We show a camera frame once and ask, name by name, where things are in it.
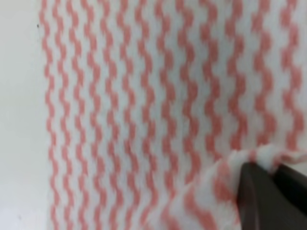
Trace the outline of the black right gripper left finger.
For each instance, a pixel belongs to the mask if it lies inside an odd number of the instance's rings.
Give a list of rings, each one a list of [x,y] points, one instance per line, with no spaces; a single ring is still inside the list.
[[[270,174],[255,163],[243,164],[237,193],[244,230],[305,230],[307,206],[295,206],[279,190]]]

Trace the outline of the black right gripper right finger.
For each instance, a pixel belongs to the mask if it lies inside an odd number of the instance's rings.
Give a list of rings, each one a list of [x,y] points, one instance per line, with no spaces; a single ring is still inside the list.
[[[282,194],[295,206],[307,205],[307,177],[286,166],[279,166],[273,180]]]

